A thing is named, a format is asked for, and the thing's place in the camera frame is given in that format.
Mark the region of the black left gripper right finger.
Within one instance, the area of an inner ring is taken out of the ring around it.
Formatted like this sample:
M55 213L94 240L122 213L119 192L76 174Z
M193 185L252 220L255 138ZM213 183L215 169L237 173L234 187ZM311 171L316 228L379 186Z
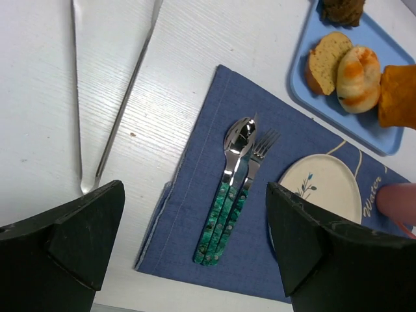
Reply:
M414 311L415 241L266 188L283 290L295 311Z

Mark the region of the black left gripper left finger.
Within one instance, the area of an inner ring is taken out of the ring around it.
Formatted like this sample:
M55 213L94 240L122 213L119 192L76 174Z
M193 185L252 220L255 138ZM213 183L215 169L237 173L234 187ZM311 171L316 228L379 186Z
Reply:
M124 204L124 184L114 180L1 227L1 310L90 311Z

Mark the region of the silver metal tongs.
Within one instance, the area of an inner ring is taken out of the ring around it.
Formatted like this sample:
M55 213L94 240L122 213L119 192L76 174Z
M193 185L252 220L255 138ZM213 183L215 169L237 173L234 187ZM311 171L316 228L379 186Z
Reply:
M162 1L71 1L80 190L98 188Z

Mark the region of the white orange striped bun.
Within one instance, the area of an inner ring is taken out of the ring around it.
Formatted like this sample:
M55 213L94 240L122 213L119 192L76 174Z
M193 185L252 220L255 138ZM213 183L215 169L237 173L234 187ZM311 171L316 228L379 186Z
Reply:
M376 53L362 45L353 47L341 59L337 72L336 92L342 108L350 114L361 114L375 107L381 76Z

